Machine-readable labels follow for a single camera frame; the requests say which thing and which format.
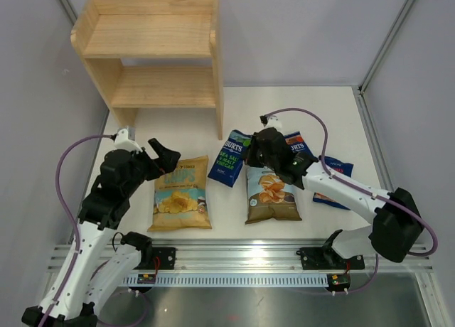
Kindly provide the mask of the blue spicy sweet chilli bag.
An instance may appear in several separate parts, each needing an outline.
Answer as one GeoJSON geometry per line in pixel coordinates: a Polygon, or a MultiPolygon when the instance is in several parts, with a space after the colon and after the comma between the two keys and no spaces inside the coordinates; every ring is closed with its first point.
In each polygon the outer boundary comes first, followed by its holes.
{"type": "Polygon", "coordinates": [[[306,144],[300,131],[285,134],[284,138],[286,143],[291,147],[291,151],[297,154],[301,159],[318,161],[306,144]]]}

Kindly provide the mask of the blue sea salt vinegar bag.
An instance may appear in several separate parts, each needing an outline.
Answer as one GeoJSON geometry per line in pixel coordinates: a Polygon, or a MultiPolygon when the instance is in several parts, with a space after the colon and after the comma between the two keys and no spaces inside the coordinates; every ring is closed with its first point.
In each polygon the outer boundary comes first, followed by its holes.
{"type": "Polygon", "coordinates": [[[242,154],[250,145],[250,141],[249,134],[232,130],[218,153],[208,178],[232,188],[240,175],[243,165],[242,154]]]}

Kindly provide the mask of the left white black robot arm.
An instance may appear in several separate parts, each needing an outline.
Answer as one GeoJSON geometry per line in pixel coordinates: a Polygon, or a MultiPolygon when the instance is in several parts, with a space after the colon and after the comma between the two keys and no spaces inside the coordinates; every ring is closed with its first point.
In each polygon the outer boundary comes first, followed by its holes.
{"type": "Polygon", "coordinates": [[[157,155],[152,159],[134,140],[119,134],[111,138],[115,148],[105,155],[100,174],[72,220],[75,240],[53,286],[39,305],[28,307],[22,315],[27,326],[96,326],[121,280],[134,268],[144,269],[153,262],[151,238],[129,232],[114,256],[96,268],[134,192],[143,182],[173,172],[181,155],[150,139],[157,155]]]}

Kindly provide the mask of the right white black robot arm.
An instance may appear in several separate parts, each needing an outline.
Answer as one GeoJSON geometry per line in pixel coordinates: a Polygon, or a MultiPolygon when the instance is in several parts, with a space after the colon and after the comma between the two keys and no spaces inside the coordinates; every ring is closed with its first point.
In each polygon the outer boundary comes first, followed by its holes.
{"type": "Polygon", "coordinates": [[[409,192],[402,188],[388,192],[354,181],[327,167],[323,158],[292,151],[284,135],[273,127],[252,135],[245,163],[266,166],[285,184],[329,197],[368,222],[367,227],[333,232],[316,256],[309,258],[323,261],[332,269],[365,254],[400,263],[423,231],[409,192]]]}

